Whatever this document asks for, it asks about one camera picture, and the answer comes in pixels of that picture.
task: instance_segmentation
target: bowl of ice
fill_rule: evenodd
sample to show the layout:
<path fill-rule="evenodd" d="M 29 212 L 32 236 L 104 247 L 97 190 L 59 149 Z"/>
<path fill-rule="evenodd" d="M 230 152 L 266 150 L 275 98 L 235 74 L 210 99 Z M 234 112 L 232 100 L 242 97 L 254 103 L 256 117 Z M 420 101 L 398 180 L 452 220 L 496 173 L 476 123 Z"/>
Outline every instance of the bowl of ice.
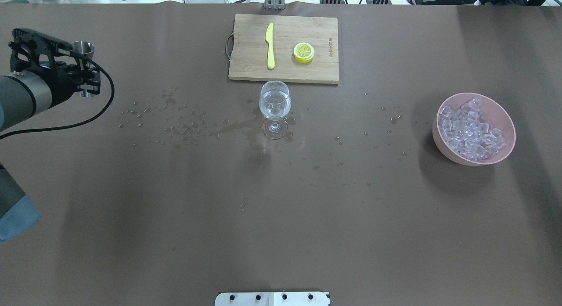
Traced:
<path fill-rule="evenodd" d="M 437 110 L 433 140 L 440 152 L 465 166 L 504 160 L 515 146 L 515 126 L 508 112 L 476 93 L 451 96 Z"/>

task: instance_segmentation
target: logo on cutting board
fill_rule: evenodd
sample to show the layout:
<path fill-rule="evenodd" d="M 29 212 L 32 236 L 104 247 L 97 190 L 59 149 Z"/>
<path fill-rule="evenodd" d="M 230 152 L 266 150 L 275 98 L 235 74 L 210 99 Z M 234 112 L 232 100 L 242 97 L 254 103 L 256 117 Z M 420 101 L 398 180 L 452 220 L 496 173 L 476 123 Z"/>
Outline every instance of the logo on cutting board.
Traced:
<path fill-rule="evenodd" d="M 333 38 L 328 38 L 328 46 L 330 47 L 330 57 L 334 56 Z"/>

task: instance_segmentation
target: clear liquid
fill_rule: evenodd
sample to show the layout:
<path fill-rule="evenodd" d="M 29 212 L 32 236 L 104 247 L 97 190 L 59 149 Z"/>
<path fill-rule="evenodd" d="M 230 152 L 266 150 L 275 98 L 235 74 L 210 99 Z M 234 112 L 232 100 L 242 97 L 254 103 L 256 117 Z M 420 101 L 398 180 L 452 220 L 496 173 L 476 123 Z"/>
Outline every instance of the clear liquid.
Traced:
<path fill-rule="evenodd" d="M 291 110 L 291 98 L 280 90 L 268 91 L 259 97 L 259 109 L 269 120 L 282 120 Z"/>

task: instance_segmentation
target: ice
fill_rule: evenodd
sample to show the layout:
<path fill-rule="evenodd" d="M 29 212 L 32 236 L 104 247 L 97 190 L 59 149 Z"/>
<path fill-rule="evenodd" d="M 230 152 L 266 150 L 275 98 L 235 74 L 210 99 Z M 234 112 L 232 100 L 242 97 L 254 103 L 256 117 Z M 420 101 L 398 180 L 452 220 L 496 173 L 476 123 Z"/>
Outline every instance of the ice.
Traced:
<path fill-rule="evenodd" d="M 496 156 L 507 144 L 482 112 L 482 100 L 473 98 L 460 108 L 443 106 L 437 122 L 444 142 L 467 160 L 481 162 Z"/>

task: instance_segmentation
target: bowl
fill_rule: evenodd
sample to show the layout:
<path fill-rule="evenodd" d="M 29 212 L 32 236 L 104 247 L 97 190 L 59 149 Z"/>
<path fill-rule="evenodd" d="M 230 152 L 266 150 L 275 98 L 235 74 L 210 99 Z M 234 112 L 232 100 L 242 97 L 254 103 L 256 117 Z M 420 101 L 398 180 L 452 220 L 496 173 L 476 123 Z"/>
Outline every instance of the bowl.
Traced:
<path fill-rule="evenodd" d="M 482 114 L 486 119 L 492 124 L 495 128 L 499 128 L 504 136 L 506 146 L 500 149 L 500 153 L 482 160 L 482 162 L 475 162 L 470 161 L 466 158 L 463 158 L 460 154 L 454 152 L 451 148 L 449 148 L 439 131 L 439 125 L 437 123 L 437 118 L 439 116 L 439 112 L 443 106 L 450 106 L 452 108 L 459 108 L 462 104 L 465 104 L 469 100 L 473 98 L 479 98 L 482 100 Z M 502 108 L 496 101 L 492 100 L 489 97 L 483 96 L 481 94 L 476 93 L 459 93 L 451 96 L 447 100 L 445 100 L 439 109 L 437 110 L 437 114 L 435 115 L 435 119 L 433 120 L 433 140 L 437 145 L 439 151 L 444 154 L 450 160 L 457 162 L 459 164 L 463 164 L 465 166 L 485 166 L 486 164 L 494 164 L 498 163 L 501 160 L 504 160 L 512 153 L 513 147 L 515 146 L 515 126 L 513 125 L 512 119 L 509 117 L 508 112 Z"/>

